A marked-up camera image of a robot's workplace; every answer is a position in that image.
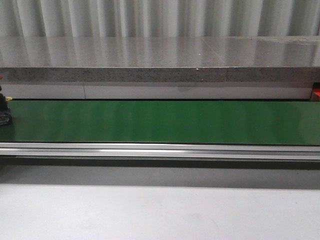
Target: white panel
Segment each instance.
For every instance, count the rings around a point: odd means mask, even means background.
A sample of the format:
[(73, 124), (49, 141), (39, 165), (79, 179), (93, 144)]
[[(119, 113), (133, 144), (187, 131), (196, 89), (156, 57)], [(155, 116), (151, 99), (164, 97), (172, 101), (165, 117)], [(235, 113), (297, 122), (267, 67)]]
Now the white panel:
[(14, 5), (11, 0), (0, 1), (0, 37), (19, 36)]
[(22, 33), (26, 37), (45, 36), (43, 13), (38, 0), (17, 0)]
[(257, 36), (263, 0), (234, 0), (231, 10), (231, 36)]
[(232, 0), (208, 1), (205, 36), (229, 35), (232, 3)]
[(0, 0), (1, 36), (318, 35), (320, 0)]
[(263, 2), (259, 36), (286, 36), (291, 23), (293, 0)]
[(65, 34), (65, 28), (61, 2), (52, 0), (41, 0), (40, 2), (45, 35), (48, 37), (63, 36)]
[(72, 35), (92, 36), (90, 5), (87, 0), (69, 0)]

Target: green belt surface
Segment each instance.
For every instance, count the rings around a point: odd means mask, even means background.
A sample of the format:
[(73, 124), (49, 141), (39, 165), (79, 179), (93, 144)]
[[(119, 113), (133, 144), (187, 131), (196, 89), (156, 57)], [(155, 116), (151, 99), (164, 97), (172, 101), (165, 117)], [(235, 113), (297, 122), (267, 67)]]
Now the green belt surface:
[(320, 102), (14, 100), (0, 142), (320, 145)]

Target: small black object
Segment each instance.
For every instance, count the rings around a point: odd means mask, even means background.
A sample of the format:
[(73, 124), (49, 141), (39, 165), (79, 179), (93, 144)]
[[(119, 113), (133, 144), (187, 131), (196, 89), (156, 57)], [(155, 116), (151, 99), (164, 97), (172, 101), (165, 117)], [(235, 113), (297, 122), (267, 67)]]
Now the small black object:
[(12, 116), (6, 97), (0, 93), (0, 126), (12, 123)]

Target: conveyor belt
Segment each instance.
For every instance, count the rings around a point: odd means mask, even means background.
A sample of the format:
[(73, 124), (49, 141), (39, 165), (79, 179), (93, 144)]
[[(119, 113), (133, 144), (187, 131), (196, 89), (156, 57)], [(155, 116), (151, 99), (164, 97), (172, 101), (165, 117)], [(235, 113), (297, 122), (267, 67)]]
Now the conveyor belt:
[(318, 102), (14, 100), (10, 107), (2, 156), (320, 160)]

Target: red object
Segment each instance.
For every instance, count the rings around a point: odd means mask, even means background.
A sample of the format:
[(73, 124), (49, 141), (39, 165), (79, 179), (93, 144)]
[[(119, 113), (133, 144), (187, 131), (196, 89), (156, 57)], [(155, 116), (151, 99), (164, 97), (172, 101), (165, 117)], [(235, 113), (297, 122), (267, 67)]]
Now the red object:
[(320, 88), (314, 88), (312, 91), (315, 95), (318, 95), (320, 97)]

